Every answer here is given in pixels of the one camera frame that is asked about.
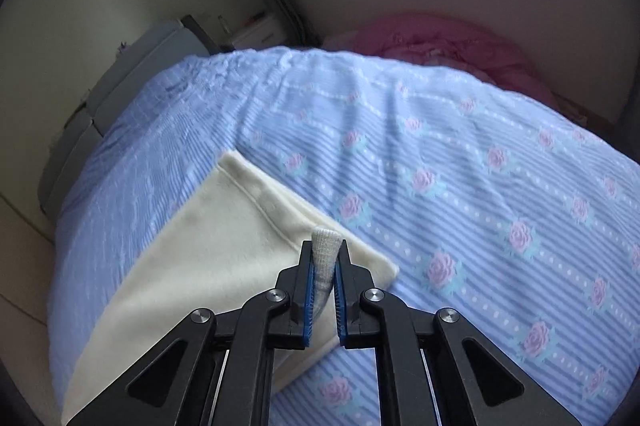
cream blanket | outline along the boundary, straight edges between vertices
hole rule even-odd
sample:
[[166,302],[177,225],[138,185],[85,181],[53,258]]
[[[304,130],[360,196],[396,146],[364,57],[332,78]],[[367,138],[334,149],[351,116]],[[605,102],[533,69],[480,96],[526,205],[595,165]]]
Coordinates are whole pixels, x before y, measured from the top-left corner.
[[[313,228],[339,232],[351,261],[385,288],[398,267],[291,190],[228,152],[164,226],[125,278],[78,359],[65,396],[64,425],[187,314],[240,308],[297,265]],[[316,319],[311,347],[274,372],[277,392],[338,345],[334,299]]]

metal screw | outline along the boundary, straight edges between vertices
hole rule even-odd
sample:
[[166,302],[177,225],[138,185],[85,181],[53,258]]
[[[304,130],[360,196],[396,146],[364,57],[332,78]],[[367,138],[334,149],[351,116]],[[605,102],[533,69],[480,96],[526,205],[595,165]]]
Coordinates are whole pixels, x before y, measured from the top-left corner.
[[455,309],[440,309],[438,316],[441,320],[447,323],[455,323],[460,319],[460,313]]
[[269,292],[267,292],[267,299],[269,301],[282,301],[284,300],[284,298],[287,297],[287,293],[280,290],[280,289],[271,289]]
[[211,319],[211,311],[208,309],[196,309],[191,313],[191,321],[194,323],[206,323]]
[[364,297],[369,301],[380,301],[385,297],[385,292],[380,289],[369,289],[365,291]]

floral bedspread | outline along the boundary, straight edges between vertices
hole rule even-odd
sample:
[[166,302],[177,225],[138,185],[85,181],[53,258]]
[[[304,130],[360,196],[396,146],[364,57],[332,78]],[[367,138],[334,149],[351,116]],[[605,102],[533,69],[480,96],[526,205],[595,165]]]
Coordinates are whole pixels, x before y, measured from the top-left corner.
[[[66,199],[49,302],[63,400],[100,314],[225,149],[401,267],[393,292],[460,310],[585,426],[640,362],[640,167],[551,109],[444,67],[276,48],[151,80]],[[271,423],[379,424],[374,358],[335,350]]]

gray cloth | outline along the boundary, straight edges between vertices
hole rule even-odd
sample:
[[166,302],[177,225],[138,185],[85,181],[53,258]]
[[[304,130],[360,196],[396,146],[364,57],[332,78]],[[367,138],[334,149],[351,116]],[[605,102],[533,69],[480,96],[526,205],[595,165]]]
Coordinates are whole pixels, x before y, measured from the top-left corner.
[[206,57],[205,45],[179,21],[156,25],[133,43],[94,86],[65,125],[38,184],[38,200],[55,222],[66,194],[102,136],[153,76],[186,56]]
[[325,227],[316,227],[311,235],[314,251],[315,289],[314,315],[316,319],[322,312],[329,294],[334,288],[335,259],[342,245],[342,236]]

pink bedding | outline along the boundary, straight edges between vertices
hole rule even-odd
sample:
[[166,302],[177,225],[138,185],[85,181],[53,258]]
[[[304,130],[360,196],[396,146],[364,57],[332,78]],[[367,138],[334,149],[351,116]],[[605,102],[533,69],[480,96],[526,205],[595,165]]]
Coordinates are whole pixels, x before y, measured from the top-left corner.
[[558,110],[553,94],[516,44],[470,23],[420,12],[395,14],[365,25],[349,40],[349,49],[357,54],[449,66]]

